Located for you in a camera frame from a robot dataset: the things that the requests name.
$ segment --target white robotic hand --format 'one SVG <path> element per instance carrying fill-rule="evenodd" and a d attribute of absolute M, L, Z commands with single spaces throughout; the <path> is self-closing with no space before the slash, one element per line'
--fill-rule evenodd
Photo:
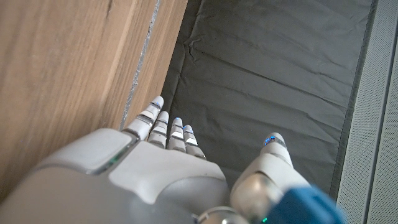
<path fill-rule="evenodd" d="M 268 136 L 229 196 L 224 173 L 206 160 L 191 126 L 176 118 L 166 145 L 163 104 L 157 96 L 123 131 L 98 129 L 46 158 L 0 204 L 0 223 L 248 224 L 270 210 L 271 222 L 296 223 L 285 218 L 302 208 L 311 223 L 338 223 L 319 221 L 332 205 L 317 211 L 327 203 L 311 190 L 289 194 L 308 182 L 280 134 Z M 306 202 L 309 194 L 315 202 Z"/>

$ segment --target gray fabric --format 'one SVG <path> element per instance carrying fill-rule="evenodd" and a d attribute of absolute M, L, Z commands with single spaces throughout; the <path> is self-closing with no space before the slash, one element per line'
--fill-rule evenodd
<path fill-rule="evenodd" d="M 271 132 L 326 193 L 371 0 L 190 0 L 162 96 L 231 185 Z"/>

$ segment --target wood grain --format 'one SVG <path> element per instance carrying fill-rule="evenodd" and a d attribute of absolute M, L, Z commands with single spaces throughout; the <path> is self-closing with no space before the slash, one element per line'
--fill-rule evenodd
<path fill-rule="evenodd" d="M 160 2 L 159 13 L 125 125 L 128 125 L 147 106 L 148 102 L 160 95 L 187 2 L 187 0 Z"/>
<path fill-rule="evenodd" d="M 118 126 L 154 5 L 0 1 L 0 200 L 51 152 Z"/>

